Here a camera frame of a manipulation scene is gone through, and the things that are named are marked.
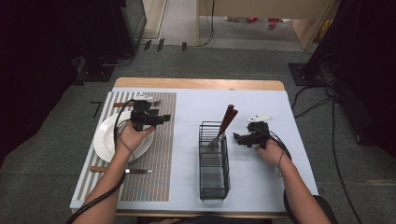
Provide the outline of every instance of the dish rack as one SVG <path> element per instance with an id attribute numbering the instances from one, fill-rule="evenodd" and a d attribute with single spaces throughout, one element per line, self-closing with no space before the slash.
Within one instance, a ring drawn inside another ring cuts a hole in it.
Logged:
<path id="1" fill-rule="evenodd" d="M 230 190 L 230 167 L 228 163 L 227 138 L 219 138 L 219 147 L 208 148 L 218 136 L 219 121 L 203 121 L 199 128 L 200 199 L 224 200 Z"/>

